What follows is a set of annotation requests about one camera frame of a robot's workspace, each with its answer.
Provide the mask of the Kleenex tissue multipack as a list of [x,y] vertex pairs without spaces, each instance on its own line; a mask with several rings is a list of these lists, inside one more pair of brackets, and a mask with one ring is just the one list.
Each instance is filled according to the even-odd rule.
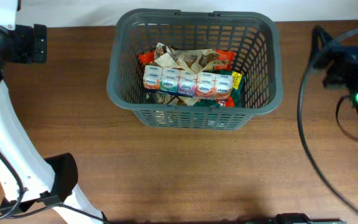
[[151,65],[145,67],[142,81],[149,92],[204,100],[226,100],[235,87],[233,73],[193,74],[186,70]]

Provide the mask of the beige brown snack bag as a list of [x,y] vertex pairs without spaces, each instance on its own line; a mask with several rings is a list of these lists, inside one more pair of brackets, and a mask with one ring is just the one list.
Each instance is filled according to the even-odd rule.
[[162,68],[182,69],[192,74],[213,70],[216,66],[226,65],[227,61],[219,59],[221,54],[213,49],[174,50],[158,43],[154,52],[154,61],[150,65]]

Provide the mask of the green Nescafe coffee bag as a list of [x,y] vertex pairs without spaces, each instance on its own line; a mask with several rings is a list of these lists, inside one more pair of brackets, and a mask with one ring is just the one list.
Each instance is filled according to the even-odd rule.
[[231,75],[233,77],[233,89],[231,95],[225,100],[198,100],[194,106],[224,106],[224,107],[241,107],[241,88],[244,84],[244,76],[241,73],[229,71],[229,70],[216,70],[214,71],[220,75]]

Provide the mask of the orange San Remo spaghetti pack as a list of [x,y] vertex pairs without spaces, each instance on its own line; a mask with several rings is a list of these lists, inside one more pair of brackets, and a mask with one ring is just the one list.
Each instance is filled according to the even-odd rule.
[[234,52],[203,49],[203,50],[154,50],[138,56],[143,65],[155,65],[162,68],[175,68],[190,73],[211,70],[230,70]]

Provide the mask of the beige Dolce Gusto snack bag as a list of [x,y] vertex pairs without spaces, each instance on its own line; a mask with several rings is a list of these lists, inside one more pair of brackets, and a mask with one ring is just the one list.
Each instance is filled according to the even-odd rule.
[[150,93],[149,95],[156,104],[168,106],[193,106],[200,100],[197,97],[175,96],[162,93]]

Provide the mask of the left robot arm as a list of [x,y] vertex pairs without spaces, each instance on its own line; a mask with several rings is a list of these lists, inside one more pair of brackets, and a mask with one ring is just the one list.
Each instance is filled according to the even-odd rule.
[[34,215],[32,206],[40,202],[43,210],[54,209],[67,223],[106,223],[78,185],[74,157],[43,158],[14,111],[3,66],[47,60],[47,28],[16,24],[20,8],[20,1],[0,0],[0,220]]

